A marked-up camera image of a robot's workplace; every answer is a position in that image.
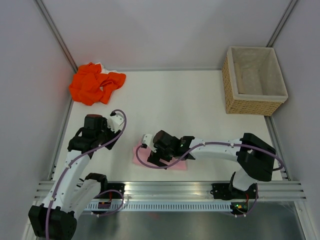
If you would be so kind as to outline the pink t-shirt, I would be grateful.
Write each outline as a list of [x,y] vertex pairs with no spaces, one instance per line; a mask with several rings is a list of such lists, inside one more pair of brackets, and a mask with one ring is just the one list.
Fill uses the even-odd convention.
[[[137,158],[136,156],[136,150],[137,148],[141,145],[141,143],[138,143],[132,150],[133,152],[133,159],[132,159],[132,162],[136,165],[139,165],[139,166],[142,166],[142,167],[145,167]],[[150,162],[147,162],[147,159],[148,157],[150,156],[150,153],[151,153],[151,149],[149,147],[141,147],[138,151],[138,156],[140,158],[140,160],[144,163],[144,164],[147,164],[147,165],[151,165],[151,166],[154,166],[156,167],[156,165],[150,163]],[[161,159],[160,161],[162,163],[167,163],[167,164],[172,164],[174,163],[175,161],[177,161],[178,159],[177,158],[172,158],[172,160],[170,162],[166,162],[164,161],[163,159]],[[187,163],[186,161],[183,161],[181,160],[180,162],[178,162],[177,164],[175,164],[174,166],[171,166],[170,168],[168,168],[168,170],[177,170],[177,171],[186,171],[188,169],[187,167]]]

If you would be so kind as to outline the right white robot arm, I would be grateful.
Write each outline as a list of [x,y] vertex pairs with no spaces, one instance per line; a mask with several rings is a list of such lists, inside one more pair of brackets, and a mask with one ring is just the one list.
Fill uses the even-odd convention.
[[167,169],[186,160],[228,160],[238,163],[228,184],[214,185],[213,195],[221,200],[244,199],[253,193],[257,182],[270,182],[274,172],[276,151],[252,133],[228,141],[204,141],[194,136],[177,138],[159,131],[142,137],[143,148],[149,148],[147,162]]

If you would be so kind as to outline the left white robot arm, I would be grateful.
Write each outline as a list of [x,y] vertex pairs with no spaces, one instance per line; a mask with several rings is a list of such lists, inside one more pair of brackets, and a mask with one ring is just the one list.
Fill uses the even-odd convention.
[[28,218],[36,237],[46,240],[70,240],[75,234],[80,215],[95,198],[116,193],[110,189],[104,174],[90,173],[78,187],[81,175],[94,153],[102,148],[111,150],[127,126],[127,116],[115,109],[108,117],[88,114],[69,141],[64,170],[54,182],[40,205],[32,205]]

